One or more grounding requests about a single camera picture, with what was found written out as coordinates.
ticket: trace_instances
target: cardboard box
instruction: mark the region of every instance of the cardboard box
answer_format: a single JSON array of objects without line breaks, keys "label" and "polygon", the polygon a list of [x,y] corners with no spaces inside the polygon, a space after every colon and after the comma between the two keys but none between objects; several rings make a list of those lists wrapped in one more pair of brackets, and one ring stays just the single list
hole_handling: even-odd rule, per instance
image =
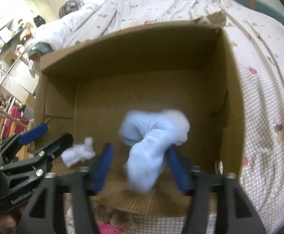
[{"label": "cardboard box", "polygon": [[[93,137],[97,154],[112,143],[112,169],[96,198],[101,203],[134,213],[186,214],[189,197],[177,191],[168,168],[152,192],[138,195],[127,189],[122,167],[130,147],[118,130],[133,109],[179,109],[191,125],[180,151],[210,173],[220,159],[224,172],[240,174],[243,102],[231,46],[221,29],[184,21],[136,27],[45,55],[41,70],[35,124],[51,121],[36,147],[64,132],[73,134],[75,144]],[[61,159],[54,161],[53,171],[60,175],[74,170]],[[210,205],[215,211],[213,196]]]},{"label": "cardboard box", "polygon": [[18,57],[20,57],[23,53],[25,52],[25,48],[23,45],[17,45],[16,49],[14,51],[15,55],[17,55]]},{"label": "cardboard box", "polygon": [[7,62],[10,66],[18,59],[18,56],[15,53],[9,52],[5,57],[4,61]]},{"label": "cardboard box", "polygon": [[22,104],[28,104],[30,108],[34,109],[35,108],[35,97],[28,93],[24,96],[23,100],[22,100]]}]

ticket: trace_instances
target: gray pillow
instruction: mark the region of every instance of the gray pillow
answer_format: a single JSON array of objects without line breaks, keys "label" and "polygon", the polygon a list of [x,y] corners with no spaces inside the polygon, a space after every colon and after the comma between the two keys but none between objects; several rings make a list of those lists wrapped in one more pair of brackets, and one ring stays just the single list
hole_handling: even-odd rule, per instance
[{"label": "gray pillow", "polygon": [[65,15],[68,15],[73,11],[79,10],[83,5],[84,2],[82,0],[69,0],[66,3],[64,3],[60,8],[59,17],[63,18]]}]

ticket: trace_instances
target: screw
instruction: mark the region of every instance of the screw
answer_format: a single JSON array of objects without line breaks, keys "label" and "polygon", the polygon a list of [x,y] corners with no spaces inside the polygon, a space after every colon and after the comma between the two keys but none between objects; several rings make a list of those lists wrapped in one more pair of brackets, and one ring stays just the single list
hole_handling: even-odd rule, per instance
[{"label": "screw", "polygon": [[43,156],[44,156],[44,151],[39,152],[38,155],[39,155],[40,157],[43,157]]},{"label": "screw", "polygon": [[81,173],[88,172],[88,171],[89,171],[89,168],[88,168],[88,166],[82,166],[82,167],[80,167],[79,171],[80,171]]},{"label": "screw", "polygon": [[43,175],[43,170],[42,170],[42,169],[38,169],[38,170],[36,171],[36,175],[37,175],[38,177],[42,176],[42,175]]},{"label": "screw", "polygon": [[193,166],[192,169],[191,169],[192,172],[194,173],[200,173],[202,170],[199,166]]},{"label": "screw", "polygon": [[235,173],[228,173],[226,178],[236,178]]},{"label": "screw", "polygon": [[45,178],[55,178],[56,176],[56,173],[46,173]]}]

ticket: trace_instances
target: light blue towel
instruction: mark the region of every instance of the light blue towel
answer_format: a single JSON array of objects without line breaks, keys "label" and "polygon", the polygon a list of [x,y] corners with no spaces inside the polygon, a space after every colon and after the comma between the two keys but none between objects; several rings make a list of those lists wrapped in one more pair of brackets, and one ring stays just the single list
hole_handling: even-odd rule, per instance
[{"label": "light blue towel", "polygon": [[138,192],[148,192],[163,170],[165,151],[187,140],[190,125],[177,110],[161,113],[129,112],[119,135],[132,146],[125,165],[128,182]]}]

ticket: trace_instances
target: human hand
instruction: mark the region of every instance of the human hand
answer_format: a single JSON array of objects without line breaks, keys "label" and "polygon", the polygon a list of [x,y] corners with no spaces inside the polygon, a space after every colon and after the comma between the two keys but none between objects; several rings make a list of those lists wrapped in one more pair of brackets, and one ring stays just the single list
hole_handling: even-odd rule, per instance
[{"label": "human hand", "polygon": [[12,216],[0,215],[0,233],[1,234],[13,234],[12,227],[16,226],[16,221]]}]

